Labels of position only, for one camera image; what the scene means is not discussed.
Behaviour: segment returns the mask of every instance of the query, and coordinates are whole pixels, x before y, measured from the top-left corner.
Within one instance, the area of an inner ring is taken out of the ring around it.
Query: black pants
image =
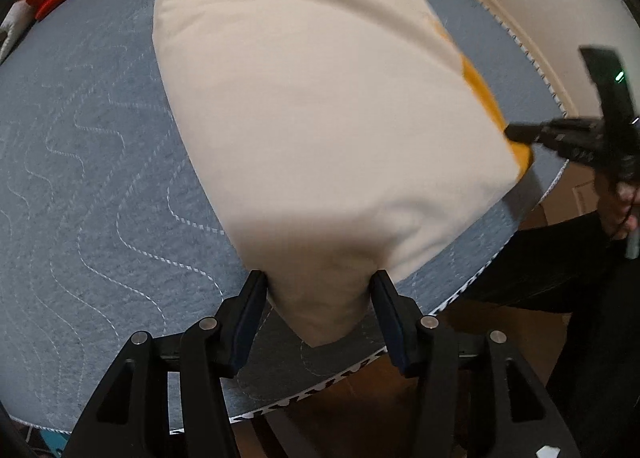
[[[463,297],[573,313],[547,390],[584,458],[640,456],[640,259],[596,214],[518,232]]]

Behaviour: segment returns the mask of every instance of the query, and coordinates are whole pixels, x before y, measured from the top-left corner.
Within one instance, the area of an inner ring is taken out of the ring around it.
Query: cardboard box
[[[596,210],[593,169],[569,164],[556,187],[541,203],[548,225]]]

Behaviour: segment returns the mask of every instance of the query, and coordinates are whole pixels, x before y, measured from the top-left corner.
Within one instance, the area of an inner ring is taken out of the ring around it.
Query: screw
[[[146,332],[135,332],[131,336],[131,342],[134,344],[142,344],[146,342],[146,339],[147,339]]]
[[[438,327],[439,321],[433,315],[425,315],[420,319],[420,324],[429,330],[433,330]]]
[[[218,326],[218,321],[216,321],[215,317],[205,317],[204,319],[200,320],[198,326],[202,330],[213,330],[216,326]]]
[[[498,344],[503,344],[505,342],[507,342],[507,336],[502,333],[500,330],[494,330],[489,334],[489,337],[491,337],[491,340],[494,343],[498,343]]]

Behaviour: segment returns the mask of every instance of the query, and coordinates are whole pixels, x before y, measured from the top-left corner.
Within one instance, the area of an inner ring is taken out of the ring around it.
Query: white pillowcase
[[[33,22],[36,10],[25,0],[16,1],[0,24],[0,64]]]
[[[377,269],[415,272],[522,172],[425,0],[156,0],[153,39],[218,219],[310,345],[353,329]]]

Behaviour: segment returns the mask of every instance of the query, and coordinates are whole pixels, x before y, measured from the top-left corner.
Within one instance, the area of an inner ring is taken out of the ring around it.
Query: blue felt surface
[[[429,0],[508,120],[558,106],[476,0]],[[212,314],[245,271],[207,202],[168,108],[151,43],[153,0],[68,0],[0,66],[0,398],[9,413],[71,430],[127,337]],[[537,153],[504,200],[398,284],[424,311],[504,245],[562,162]],[[225,383],[231,416],[353,366],[383,343],[368,316],[309,348],[265,312],[248,365]],[[180,427],[177,379],[172,425]]]

